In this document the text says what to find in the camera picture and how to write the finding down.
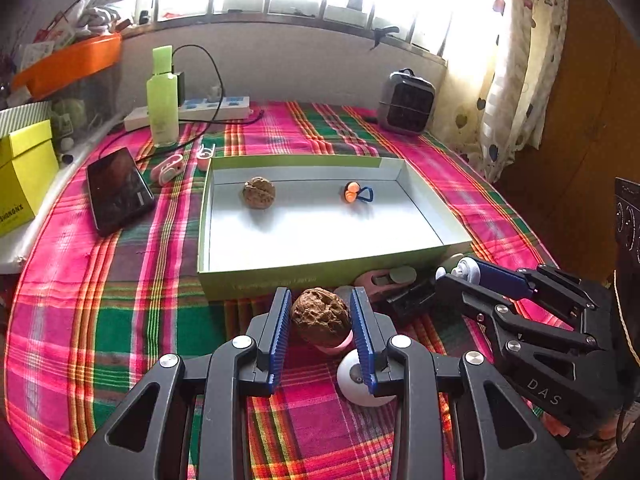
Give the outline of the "person's right hand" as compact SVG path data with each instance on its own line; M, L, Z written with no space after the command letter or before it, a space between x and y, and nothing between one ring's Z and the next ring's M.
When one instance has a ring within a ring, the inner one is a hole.
M621 410L603 418L585 418L578 422L561 422L548 413L542 413L540 421L566 450L586 448L590 443L605 444L615 442L628 434L636 418Z

